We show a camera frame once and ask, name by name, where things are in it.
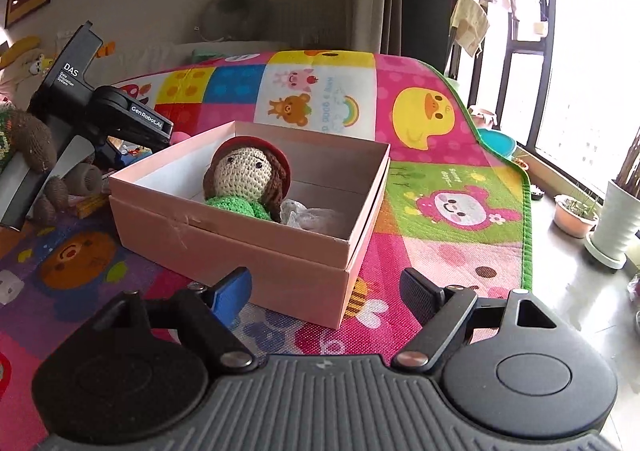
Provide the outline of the brown crochet bear toy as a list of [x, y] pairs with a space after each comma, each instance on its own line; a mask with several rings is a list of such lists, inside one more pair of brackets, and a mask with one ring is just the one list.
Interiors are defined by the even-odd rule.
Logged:
[[1, 108], [1, 225], [20, 231], [32, 217], [51, 226], [72, 197], [103, 192], [103, 174], [93, 164], [89, 142], [76, 136], [58, 150], [51, 128], [34, 115]]

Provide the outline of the pink round toy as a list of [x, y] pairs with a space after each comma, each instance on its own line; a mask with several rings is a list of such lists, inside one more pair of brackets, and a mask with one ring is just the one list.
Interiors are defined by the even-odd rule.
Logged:
[[179, 132], [179, 130], [174, 130], [170, 136], [169, 145], [174, 146], [179, 142], [190, 139], [191, 136], [185, 132]]

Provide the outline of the crochet doll red hat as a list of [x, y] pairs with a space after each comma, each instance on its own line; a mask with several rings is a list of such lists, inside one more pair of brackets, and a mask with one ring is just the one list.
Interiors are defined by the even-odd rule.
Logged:
[[262, 138], [234, 136], [219, 146], [204, 174], [204, 202], [280, 224], [291, 180], [290, 164], [279, 148]]

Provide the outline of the pink white lace cloth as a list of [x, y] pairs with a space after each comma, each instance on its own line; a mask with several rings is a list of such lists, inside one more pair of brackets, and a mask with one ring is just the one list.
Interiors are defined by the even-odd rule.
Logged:
[[295, 200], [286, 199], [280, 206], [281, 224], [330, 237], [343, 237], [346, 219], [329, 208], [306, 208]]

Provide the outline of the biscuit sticks clear pack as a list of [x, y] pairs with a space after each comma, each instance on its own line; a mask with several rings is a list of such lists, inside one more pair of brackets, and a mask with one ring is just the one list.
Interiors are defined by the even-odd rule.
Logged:
[[108, 204], [108, 193], [96, 193], [92, 196], [70, 196], [70, 203], [66, 212], [78, 219], [85, 219], [99, 210], [102, 210]]

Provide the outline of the beige bed headboard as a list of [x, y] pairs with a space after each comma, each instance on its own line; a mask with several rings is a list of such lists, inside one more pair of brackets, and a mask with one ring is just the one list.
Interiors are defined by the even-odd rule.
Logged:
[[149, 44], [145, 47], [116, 50], [113, 55], [96, 58], [91, 62], [85, 76], [91, 85], [101, 86], [188, 66], [194, 54], [229, 57], [256, 52], [277, 52], [288, 48], [289, 44], [278, 41]]

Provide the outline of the pink cardboard box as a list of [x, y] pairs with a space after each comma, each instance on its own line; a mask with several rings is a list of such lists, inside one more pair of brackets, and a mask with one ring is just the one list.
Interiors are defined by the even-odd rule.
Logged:
[[[226, 141], [252, 136], [288, 158], [288, 197], [339, 212], [336, 237], [206, 205], [203, 177]], [[253, 304], [336, 329], [384, 198], [390, 147], [381, 142], [273, 125], [229, 122], [113, 174], [111, 209], [120, 242], [186, 278], [215, 284], [238, 267], [253, 277]]]

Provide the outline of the pink small plant pot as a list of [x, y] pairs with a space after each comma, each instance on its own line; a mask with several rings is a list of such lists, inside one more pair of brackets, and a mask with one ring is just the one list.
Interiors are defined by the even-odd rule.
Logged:
[[583, 239], [599, 223], [596, 205], [585, 203], [566, 194], [554, 197], [553, 223], [570, 237]]

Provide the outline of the teal bowl on sill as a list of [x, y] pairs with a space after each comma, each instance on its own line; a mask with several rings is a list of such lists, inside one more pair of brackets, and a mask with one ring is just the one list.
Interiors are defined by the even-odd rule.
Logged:
[[512, 158], [516, 150], [516, 141], [514, 139], [500, 132], [500, 130], [488, 130], [487, 128], [480, 128], [478, 134], [480, 135], [480, 140], [490, 150], [506, 159]]

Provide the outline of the grey neck pillow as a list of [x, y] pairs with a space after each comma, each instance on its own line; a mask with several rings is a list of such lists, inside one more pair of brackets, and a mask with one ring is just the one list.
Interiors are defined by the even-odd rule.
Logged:
[[210, 0], [194, 30], [208, 42], [259, 41], [269, 29], [270, 0]]

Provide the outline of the white plant pot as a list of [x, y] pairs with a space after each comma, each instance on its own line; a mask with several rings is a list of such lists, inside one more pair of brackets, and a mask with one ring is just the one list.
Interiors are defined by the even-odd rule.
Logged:
[[611, 180], [606, 188], [599, 223], [585, 237], [586, 251], [605, 267], [622, 269], [626, 252], [637, 239], [639, 219], [639, 199]]

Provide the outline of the hanging cream cloth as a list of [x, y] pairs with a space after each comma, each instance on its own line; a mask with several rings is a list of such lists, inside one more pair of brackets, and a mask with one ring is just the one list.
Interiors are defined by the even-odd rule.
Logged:
[[469, 56], [480, 51], [489, 29], [486, 11], [476, 0], [457, 0], [450, 18], [452, 40]]

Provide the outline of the black metal rack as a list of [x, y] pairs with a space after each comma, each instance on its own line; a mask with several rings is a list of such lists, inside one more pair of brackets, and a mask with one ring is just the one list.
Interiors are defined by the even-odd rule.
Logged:
[[534, 152], [544, 118], [555, 40], [556, 0], [538, 0], [518, 18], [498, 8], [473, 60], [468, 107], [487, 111], [491, 127]]

